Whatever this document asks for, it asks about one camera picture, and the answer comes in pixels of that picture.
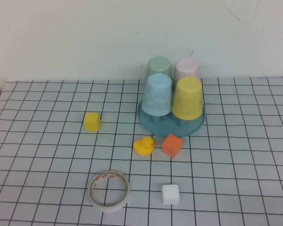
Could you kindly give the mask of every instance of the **orange block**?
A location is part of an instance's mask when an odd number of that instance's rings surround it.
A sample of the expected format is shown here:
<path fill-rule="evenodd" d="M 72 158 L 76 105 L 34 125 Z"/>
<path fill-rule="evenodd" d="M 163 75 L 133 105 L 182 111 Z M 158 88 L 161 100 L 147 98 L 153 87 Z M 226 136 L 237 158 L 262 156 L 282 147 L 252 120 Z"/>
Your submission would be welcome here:
<path fill-rule="evenodd" d="M 162 142 L 162 152 L 175 158 L 183 147 L 183 140 L 170 134 Z"/>

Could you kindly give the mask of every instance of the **green cup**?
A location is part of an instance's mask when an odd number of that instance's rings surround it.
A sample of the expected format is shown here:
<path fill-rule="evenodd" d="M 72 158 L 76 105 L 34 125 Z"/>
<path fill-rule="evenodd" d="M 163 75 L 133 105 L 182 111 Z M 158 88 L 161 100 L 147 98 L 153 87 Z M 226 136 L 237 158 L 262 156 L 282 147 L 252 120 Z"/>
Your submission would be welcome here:
<path fill-rule="evenodd" d="M 165 74 L 169 76 L 170 79 L 172 80 L 171 63 L 164 56 L 155 56 L 149 60 L 148 67 L 147 67 L 146 80 L 148 79 L 150 75 L 157 74 L 157 73 Z"/>

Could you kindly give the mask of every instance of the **white block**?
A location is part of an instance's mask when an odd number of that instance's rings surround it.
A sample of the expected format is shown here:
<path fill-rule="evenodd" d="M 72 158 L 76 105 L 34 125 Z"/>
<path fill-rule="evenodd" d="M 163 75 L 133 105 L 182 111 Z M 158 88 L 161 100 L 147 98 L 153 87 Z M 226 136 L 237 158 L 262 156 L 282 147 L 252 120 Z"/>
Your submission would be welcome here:
<path fill-rule="evenodd" d="M 164 205 L 173 205 L 179 203 L 178 185 L 162 186 L 162 202 Z"/>

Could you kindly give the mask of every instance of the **rubber duck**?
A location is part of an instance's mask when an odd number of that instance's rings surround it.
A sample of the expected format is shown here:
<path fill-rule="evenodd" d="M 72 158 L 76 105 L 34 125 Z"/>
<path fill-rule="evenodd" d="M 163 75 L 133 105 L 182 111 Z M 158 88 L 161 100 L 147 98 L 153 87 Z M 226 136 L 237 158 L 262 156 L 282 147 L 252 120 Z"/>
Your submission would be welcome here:
<path fill-rule="evenodd" d="M 143 139 L 136 140 L 133 143 L 133 148 L 137 154 L 148 155 L 154 150 L 155 142 L 151 137 L 144 137 Z"/>

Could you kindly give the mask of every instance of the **tape roll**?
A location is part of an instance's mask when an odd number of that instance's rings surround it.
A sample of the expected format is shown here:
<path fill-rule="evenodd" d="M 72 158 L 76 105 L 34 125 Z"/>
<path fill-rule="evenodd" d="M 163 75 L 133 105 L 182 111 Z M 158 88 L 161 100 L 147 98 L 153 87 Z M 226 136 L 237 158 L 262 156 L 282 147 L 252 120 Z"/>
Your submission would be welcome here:
<path fill-rule="evenodd" d="M 94 200 L 94 198 L 92 197 L 93 194 L 93 190 L 95 189 L 95 187 L 98 185 L 98 183 L 100 183 L 102 180 L 109 178 L 109 179 L 120 179 L 126 186 L 126 195 L 124 196 L 124 198 L 117 204 L 114 205 L 102 205 L 98 202 L 96 202 Z M 89 191 L 89 197 L 93 203 L 93 206 L 98 208 L 100 211 L 104 212 L 104 213 L 111 213 L 111 212 L 115 212 L 120 210 L 121 208 L 123 208 L 126 203 L 129 200 L 129 196 L 130 196 L 130 184 L 129 181 L 127 180 L 127 178 L 120 172 L 117 171 L 105 171 L 103 173 L 100 173 L 89 185 L 88 188 Z"/>

